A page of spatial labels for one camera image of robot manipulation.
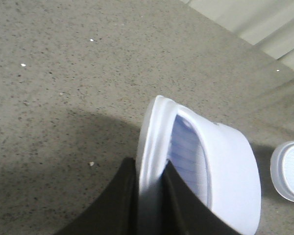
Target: white slipper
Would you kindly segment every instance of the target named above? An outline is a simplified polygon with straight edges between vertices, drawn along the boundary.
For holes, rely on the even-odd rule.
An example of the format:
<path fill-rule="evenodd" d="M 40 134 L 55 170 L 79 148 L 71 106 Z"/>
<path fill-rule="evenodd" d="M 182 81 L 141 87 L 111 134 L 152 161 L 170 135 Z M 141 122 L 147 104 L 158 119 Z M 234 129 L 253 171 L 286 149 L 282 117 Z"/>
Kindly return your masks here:
<path fill-rule="evenodd" d="M 294 202 L 294 141 L 283 143 L 275 149 L 270 172 L 278 193 Z"/>
<path fill-rule="evenodd" d="M 140 232 L 159 232 L 160 178 L 168 160 L 222 221 L 243 235 L 256 233 L 261 188 L 247 139 L 236 129 L 214 124 L 160 95 L 147 108 L 138 144 Z"/>

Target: speckled floor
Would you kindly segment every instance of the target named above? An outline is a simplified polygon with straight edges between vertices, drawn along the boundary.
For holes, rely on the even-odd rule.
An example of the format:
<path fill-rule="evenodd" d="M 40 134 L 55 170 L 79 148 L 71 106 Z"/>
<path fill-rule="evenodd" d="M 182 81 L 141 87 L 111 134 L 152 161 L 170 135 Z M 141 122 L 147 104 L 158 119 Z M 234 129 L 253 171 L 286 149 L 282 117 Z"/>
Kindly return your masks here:
<path fill-rule="evenodd" d="M 257 234 L 294 235 L 294 203 L 269 173 L 294 140 L 294 72 L 178 0 L 0 0 L 0 235 L 76 218 L 135 156 L 157 94 L 247 136 Z"/>

